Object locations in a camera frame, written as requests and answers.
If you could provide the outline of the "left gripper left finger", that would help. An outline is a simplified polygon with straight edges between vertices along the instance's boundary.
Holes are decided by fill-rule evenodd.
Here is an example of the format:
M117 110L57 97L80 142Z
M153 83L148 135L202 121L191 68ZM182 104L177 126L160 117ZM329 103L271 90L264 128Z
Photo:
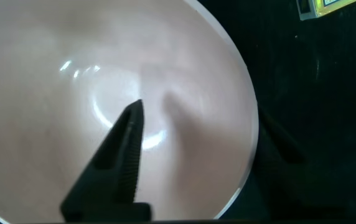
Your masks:
M66 222L149 222L151 207L136 203L144 108L128 105L100 144L60 211Z

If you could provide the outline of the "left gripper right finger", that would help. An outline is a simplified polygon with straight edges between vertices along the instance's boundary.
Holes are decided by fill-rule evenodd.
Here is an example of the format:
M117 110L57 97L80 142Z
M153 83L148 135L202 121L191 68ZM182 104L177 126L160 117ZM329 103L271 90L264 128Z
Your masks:
M310 171L302 148L262 107L258 108L259 137L254 176L273 220L325 219L337 215L337 206L323 201L322 188Z

